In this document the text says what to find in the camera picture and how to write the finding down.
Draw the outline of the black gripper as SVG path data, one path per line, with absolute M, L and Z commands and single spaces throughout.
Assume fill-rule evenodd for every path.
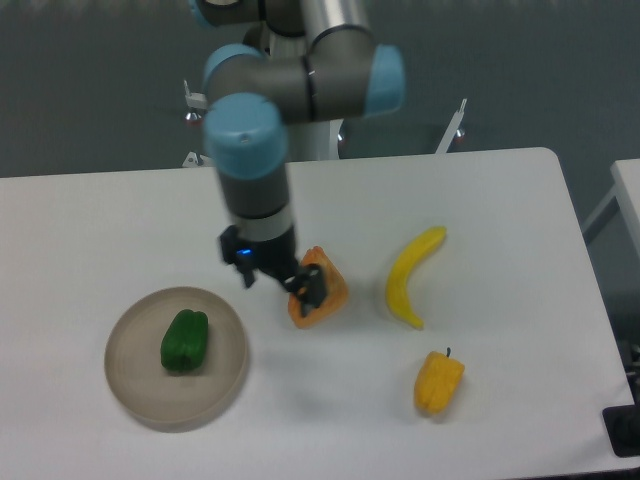
M 303 318 L 318 309 L 328 295 L 324 272 L 319 264 L 299 265 L 296 259 L 295 229 L 266 241 L 251 241 L 239 235 L 235 225 L 219 236 L 222 260 L 233 265 L 241 275 L 244 287 L 255 282 L 255 271 L 283 285 L 298 300 Z

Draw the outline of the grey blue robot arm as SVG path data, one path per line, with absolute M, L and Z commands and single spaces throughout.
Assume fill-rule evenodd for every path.
M 257 35 L 215 50 L 203 72 L 202 132 L 230 217 L 219 238 L 224 262 L 246 286 L 257 273 L 276 280 L 292 320 L 313 325 L 345 304 L 348 289 L 319 248 L 296 256 L 288 129 L 398 110 L 402 54 L 375 40 L 358 1 L 194 1 L 190 9 L 211 27 L 253 24 L 305 41 L 299 55 L 276 56 Z

